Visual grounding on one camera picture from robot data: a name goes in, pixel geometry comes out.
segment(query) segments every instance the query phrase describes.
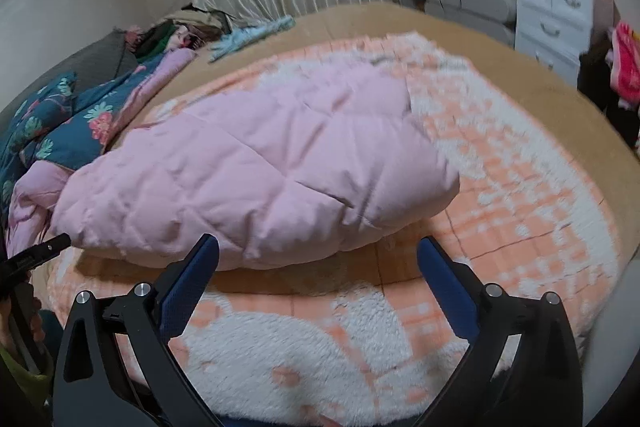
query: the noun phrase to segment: orange and white fleece blanket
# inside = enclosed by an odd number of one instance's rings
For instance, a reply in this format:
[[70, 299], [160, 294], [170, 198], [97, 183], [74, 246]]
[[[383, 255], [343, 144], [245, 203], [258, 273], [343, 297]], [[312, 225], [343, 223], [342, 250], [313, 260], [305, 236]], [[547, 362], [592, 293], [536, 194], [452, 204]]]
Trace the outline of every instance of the orange and white fleece blanket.
[[[170, 347], [217, 413], [304, 425], [323, 414], [379, 425], [423, 411], [460, 361], [455, 336], [415, 258], [433, 234], [483, 282], [562, 296], [576, 335], [619, 275], [620, 244], [601, 192], [537, 121], [417, 34], [333, 41], [262, 60], [155, 108], [148, 121], [233, 89], [257, 89], [333, 60], [382, 65], [406, 80], [412, 111], [460, 171], [446, 211], [379, 242], [296, 266], [216, 273]], [[126, 293], [159, 271], [69, 249], [48, 289], [64, 321], [82, 289]], [[126, 362], [142, 378], [129, 346]], [[511, 363], [515, 345], [503, 354]]]

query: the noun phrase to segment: desk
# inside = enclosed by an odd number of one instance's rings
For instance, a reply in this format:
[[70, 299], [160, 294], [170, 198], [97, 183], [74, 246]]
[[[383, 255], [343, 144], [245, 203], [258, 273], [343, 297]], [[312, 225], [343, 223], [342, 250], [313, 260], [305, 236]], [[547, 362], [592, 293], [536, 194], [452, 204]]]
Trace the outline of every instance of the desk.
[[400, 0], [407, 7], [485, 33], [513, 48], [516, 0]]

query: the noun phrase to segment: person's hand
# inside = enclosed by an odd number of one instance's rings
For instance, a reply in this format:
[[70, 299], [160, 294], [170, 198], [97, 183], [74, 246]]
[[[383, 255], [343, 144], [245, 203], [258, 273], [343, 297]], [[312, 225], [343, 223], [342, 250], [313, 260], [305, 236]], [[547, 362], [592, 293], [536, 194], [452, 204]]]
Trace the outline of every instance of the person's hand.
[[[36, 314], [31, 318], [31, 333], [35, 342], [44, 340], [44, 330], [42, 330], [42, 318], [37, 313], [42, 308], [40, 299], [33, 298], [33, 307]], [[0, 344], [11, 354], [14, 359], [18, 360], [19, 356], [15, 349], [14, 340], [9, 331], [9, 315], [11, 314], [11, 300], [3, 299], [0, 301]]]

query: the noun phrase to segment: teal floral blanket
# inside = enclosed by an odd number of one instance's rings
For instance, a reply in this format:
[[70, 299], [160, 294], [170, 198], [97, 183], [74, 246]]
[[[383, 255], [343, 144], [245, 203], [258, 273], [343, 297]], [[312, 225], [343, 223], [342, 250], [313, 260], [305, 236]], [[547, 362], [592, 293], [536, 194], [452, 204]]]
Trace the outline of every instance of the teal floral blanket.
[[105, 84], [75, 95], [76, 74], [63, 73], [30, 95], [0, 140], [0, 211], [6, 227], [15, 182], [37, 160], [78, 170], [104, 153], [120, 110], [154, 73], [163, 54]]

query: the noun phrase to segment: light blue cloth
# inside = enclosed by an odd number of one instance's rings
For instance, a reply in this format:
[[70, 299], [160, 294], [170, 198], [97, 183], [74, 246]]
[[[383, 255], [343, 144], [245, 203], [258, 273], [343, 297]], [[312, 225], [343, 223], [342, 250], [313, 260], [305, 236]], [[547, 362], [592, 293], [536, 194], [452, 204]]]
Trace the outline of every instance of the light blue cloth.
[[264, 26], [233, 30], [229, 35], [224, 35], [218, 42], [214, 42], [210, 46], [209, 49], [213, 51], [213, 53], [211, 54], [209, 62], [215, 62], [219, 58], [235, 53], [249, 44], [267, 38], [269, 35], [290, 30], [295, 25], [296, 21], [293, 17], [287, 15]]

